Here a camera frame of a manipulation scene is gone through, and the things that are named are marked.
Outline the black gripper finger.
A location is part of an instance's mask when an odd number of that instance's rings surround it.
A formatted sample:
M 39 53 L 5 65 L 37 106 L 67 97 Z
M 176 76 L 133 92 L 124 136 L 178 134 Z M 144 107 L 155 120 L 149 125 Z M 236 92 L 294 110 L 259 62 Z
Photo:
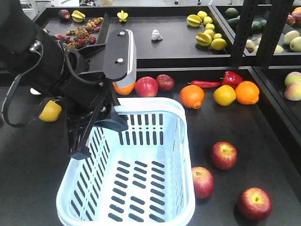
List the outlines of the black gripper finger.
M 68 153 L 71 158 L 83 160 L 91 157 L 88 143 L 95 120 L 95 113 L 67 113 Z
M 95 126 L 110 129 L 116 132 L 122 132 L 128 129 L 128 117 L 119 115 L 117 112 L 99 113 L 95 121 Z

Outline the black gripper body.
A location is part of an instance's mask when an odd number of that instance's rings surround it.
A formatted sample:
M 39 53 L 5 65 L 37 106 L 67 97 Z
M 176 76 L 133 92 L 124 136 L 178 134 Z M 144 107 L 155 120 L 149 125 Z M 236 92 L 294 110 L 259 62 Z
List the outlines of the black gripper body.
M 55 84 L 59 103 L 73 117 L 86 121 L 96 113 L 101 121 L 119 105 L 112 82 L 120 80 L 120 73 L 103 68 L 105 45 L 68 50 L 61 43 L 63 53 L 62 76 Z

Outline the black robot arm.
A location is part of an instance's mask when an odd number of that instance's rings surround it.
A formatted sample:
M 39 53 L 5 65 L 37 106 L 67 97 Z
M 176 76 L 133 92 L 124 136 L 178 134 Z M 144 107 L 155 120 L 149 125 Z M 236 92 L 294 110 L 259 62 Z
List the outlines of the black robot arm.
M 115 106 L 113 83 L 127 77 L 129 35 L 113 32 L 106 43 L 68 50 L 24 12 L 17 0 L 0 3 L 0 67 L 13 76 L 2 105 L 6 124 L 19 128 L 35 121 L 53 101 L 67 111 L 69 152 L 77 160 L 89 158 L 88 138 L 93 127 L 127 130 L 128 118 Z M 9 106 L 19 83 L 41 94 L 36 111 L 20 122 L 11 121 Z

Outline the yellow lemon near arm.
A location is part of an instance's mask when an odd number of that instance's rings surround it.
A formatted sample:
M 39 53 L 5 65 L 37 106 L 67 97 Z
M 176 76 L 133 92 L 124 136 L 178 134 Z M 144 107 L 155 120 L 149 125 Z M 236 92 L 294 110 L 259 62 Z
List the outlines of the yellow lemon near arm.
M 39 115 L 39 119 L 45 122 L 55 122 L 59 119 L 61 112 L 62 107 L 50 100 Z

